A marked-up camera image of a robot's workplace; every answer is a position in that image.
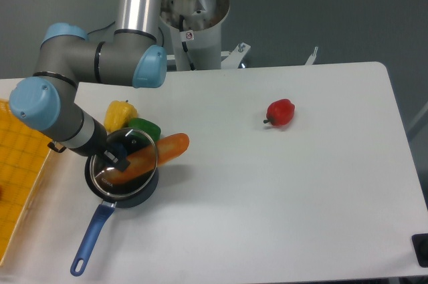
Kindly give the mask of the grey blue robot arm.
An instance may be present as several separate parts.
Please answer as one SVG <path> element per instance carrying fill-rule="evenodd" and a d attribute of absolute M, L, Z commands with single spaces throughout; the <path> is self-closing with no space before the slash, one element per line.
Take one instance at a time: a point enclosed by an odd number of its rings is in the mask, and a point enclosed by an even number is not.
<path fill-rule="evenodd" d="M 53 144 L 81 156 L 97 155 L 124 171 L 119 149 L 107 144 L 105 128 L 75 102 L 82 82 L 157 88 L 167 73 L 167 54 L 156 42 L 161 0 L 119 0 L 114 39 L 89 41 L 81 28 L 51 25 L 41 43 L 35 71 L 9 97 L 13 115 Z"/>

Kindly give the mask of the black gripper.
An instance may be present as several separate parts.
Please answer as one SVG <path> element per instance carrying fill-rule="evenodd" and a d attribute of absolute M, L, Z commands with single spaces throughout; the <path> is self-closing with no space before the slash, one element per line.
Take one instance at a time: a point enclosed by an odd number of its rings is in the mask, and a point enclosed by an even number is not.
<path fill-rule="evenodd" d="M 107 166 L 119 171 L 125 171 L 130 166 L 126 153 L 112 153 L 114 149 L 107 143 L 106 130 L 99 122 L 94 122 L 93 128 L 82 128 L 71 140 L 65 142 L 51 141 L 47 147 L 57 153 L 69 149 L 80 156 L 100 155 Z"/>

